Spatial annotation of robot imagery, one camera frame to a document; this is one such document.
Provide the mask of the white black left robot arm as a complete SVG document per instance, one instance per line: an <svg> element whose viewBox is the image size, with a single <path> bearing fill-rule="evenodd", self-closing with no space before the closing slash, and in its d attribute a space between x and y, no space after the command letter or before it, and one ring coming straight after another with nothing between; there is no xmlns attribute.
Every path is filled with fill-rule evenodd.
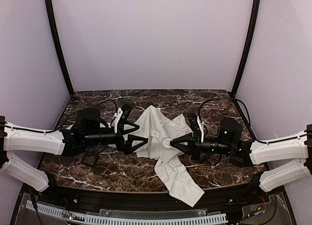
<svg viewBox="0 0 312 225"><path fill-rule="evenodd" d="M16 150L50 153L61 156L76 156L88 147L115 145L125 155L133 153L148 143L148 138L133 135L139 125L125 118L115 117L110 126L100 116L78 115L70 129L55 131L27 129L13 126L0 118L0 170L43 192L50 185L50 177L14 154Z"/></svg>

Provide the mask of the white button shirt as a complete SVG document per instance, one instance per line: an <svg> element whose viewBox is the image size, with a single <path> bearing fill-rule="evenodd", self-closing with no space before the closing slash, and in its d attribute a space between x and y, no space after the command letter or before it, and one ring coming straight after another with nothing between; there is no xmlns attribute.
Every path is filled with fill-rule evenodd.
<svg viewBox="0 0 312 225"><path fill-rule="evenodd" d="M169 195L194 207L204 191L193 181L185 166L179 160L183 152L164 148L161 141L191 133L183 114L170 120L160 108L150 105L138 118L140 126L135 135L148 138L148 143L136 150L137 157L157 160L154 171L169 191Z"/></svg>

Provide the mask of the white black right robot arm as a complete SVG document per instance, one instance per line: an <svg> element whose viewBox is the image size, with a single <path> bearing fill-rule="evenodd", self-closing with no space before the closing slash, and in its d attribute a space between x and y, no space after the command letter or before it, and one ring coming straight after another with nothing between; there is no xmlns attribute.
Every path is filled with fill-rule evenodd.
<svg viewBox="0 0 312 225"><path fill-rule="evenodd" d="M312 126L304 131L284 138L266 141L241 140L242 125L223 123L218 135L204 137L198 125L193 131L170 141L170 146L180 150L193 160L201 154L227 155L232 164L249 167L265 162L286 160L289 162L257 177L259 188L269 192L279 186L312 174Z"/></svg>

